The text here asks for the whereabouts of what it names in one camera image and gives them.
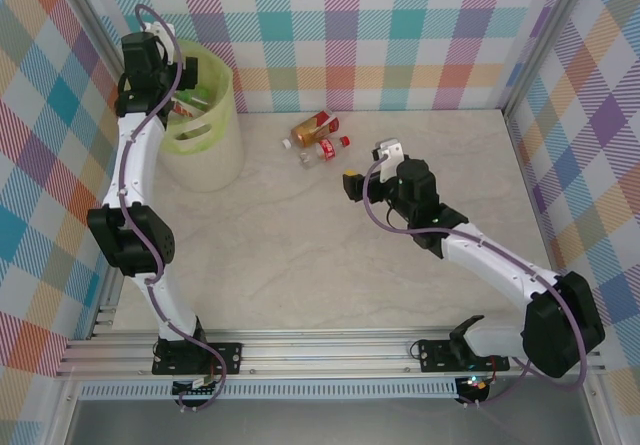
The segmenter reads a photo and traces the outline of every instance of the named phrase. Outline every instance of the metal grate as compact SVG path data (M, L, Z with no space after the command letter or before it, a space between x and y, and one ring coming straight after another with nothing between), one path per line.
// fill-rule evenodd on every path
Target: metal grate
M455 398L455 379L231 380L220 399ZM80 400L171 399L171 382L86 382Z

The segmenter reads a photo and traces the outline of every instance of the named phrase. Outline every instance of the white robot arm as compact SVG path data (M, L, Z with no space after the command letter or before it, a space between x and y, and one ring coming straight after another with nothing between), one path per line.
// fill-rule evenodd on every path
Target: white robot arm
M451 353L461 368L481 357L519 357L558 378L580 360L580 340L586 352L604 340L604 328L583 277L573 272L560 276L537 267L485 237L467 217L440 202L429 166L404 155L398 140L378 143L373 156L376 163L366 176L343 175L349 198L356 202L364 198L367 213L379 226L411 234L420 247L475 273L521 313L519 323L477 315L453 330ZM380 171L374 173L378 165ZM368 203L380 201L407 221L406 230L387 227L375 218Z
M124 146L131 138L133 131L145 118L145 113L128 113L118 120L119 142L116 156L114 177L109 187L109 191L102 202L103 207L118 209L120 207L120 189L118 188L117 171L120 170ZM135 143L131 146L126 162L124 173L124 184L126 189L125 202L128 207L134 203L139 205L152 206L153 177L156 168L156 157L165 128L158 117L153 117L138 135ZM142 294L149 302L151 310L154 310L149 297L149 290L145 280L155 275L155 272L135 273L131 278L138 286ZM175 327L186 333L193 335L196 328L196 315L183 300L179 288L173 276L171 263L166 263L164 274L154 285L155 298L160 308ZM168 341L182 341L183 338L172 331L167 324L157 315L159 337Z

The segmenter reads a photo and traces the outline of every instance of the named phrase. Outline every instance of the black mounting bracket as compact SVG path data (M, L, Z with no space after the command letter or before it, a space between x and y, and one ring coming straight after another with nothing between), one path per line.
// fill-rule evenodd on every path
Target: black mounting bracket
M418 341L418 358L422 372L492 372L491 357L476 357L463 365L451 350L450 340L420 340ZM509 370L507 357L493 357L497 372Z
M242 363L242 344L237 342L207 342L200 325L196 324L193 338L206 343L218 352L225 365L227 375L240 373ZM222 365L207 350L188 340L169 341L159 338L153 348L153 375L217 375L222 373Z

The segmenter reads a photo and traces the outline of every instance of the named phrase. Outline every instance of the checkered fabric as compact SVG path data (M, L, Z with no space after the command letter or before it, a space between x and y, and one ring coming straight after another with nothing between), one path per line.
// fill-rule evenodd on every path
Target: checkered fabric
M522 48L522 51L518 56L518 61L516 62L516 65L513 67L513 70L511 71L511 75L509 75L509 80L507 80L507 85L506 87L504 87L504 90L502 91L500 100L498 100L498 108L504 108L504 106L506 105L507 100L511 95L511 90L513 90L513 85L516 83L516 80L520 76L520 72L522 72L522 68L529 60L529 57L531 56L531 53L533 52L533 49L536 46L536 43L538 43L540 32L542 32L544 26L547 24L547 21L551 14L551 10L553 9L553 7L556 5L557 2L558 0L547 0L545 2L544 7L540 12L540 15L538 16L538 19L536 20L536 24L531 29L529 38L527 38L525 46Z
M116 43L153 7L234 70L239 111L282 112L495 108L536 0L91 1Z
M580 0L514 118L553 258L595 286L640 443L640 0Z
M106 271L85 216L113 169L115 87L66 0L0 17L0 444L25 445Z

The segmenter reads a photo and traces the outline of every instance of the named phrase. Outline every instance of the plastic bucket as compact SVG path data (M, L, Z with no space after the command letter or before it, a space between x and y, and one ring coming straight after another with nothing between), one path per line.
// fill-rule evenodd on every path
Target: plastic bucket
M169 119L159 158L173 178L194 192L230 184L244 166L244 149L233 97L233 72L203 46L180 40L183 56L198 58L198 85L212 107L194 119Z

